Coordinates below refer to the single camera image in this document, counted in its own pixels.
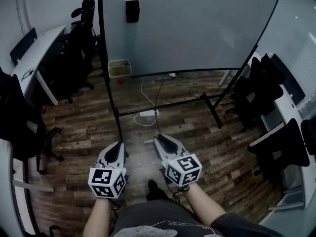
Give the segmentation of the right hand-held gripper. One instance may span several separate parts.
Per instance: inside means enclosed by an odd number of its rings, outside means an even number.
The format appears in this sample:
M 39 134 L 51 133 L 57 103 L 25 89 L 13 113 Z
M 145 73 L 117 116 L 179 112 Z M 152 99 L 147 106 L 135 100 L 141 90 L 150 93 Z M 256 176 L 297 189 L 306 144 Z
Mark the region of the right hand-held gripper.
M 196 182 L 201 174 L 202 165 L 195 154 L 187 154 L 185 147 L 177 139 L 159 134 L 153 138 L 153 145 L 158 158 L 162 161 L 165 168 L 165 177 L 178 187 L 185 187 Z M 181 154 L 172 158 L 165 159 L 165 152 L 168 154 Z

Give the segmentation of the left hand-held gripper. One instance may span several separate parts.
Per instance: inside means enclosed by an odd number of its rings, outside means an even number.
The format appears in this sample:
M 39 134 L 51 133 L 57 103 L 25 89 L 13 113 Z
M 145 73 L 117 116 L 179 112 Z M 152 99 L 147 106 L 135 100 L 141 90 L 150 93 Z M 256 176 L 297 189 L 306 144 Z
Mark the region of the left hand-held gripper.
M 118 198 L 127 183 L 124 143 L 116 141 L 110 144 L 100 152 L 97 161 L 90 169 L 89 187 L 98 198 Z

